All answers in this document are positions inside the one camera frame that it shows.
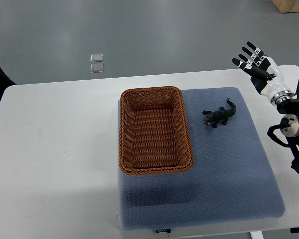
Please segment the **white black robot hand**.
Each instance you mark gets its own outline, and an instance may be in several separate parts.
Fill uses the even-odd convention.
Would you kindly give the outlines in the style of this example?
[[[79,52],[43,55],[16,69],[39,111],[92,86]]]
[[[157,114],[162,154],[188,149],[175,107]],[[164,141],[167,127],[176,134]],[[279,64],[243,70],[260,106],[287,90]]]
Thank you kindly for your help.
[[[285,85],[278,65],[262,49],[248,41],[242,50],[245,54],[239,54],[239,58],[233,58],[232,62],[251,76],[251,82],[260,95],[267,97],[274,106],[294,96]]]

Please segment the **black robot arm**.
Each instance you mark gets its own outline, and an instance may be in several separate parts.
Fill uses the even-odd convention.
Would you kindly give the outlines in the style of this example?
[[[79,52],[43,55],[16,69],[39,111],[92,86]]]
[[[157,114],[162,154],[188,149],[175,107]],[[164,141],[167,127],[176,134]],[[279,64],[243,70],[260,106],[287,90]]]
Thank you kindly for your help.
[[[299,174],[299,80],[294,94],[278,93],[274,100],[277,111],[284,116],[279,124],[269,127],[267,135],[291,150],[294,156],[291,168]]]

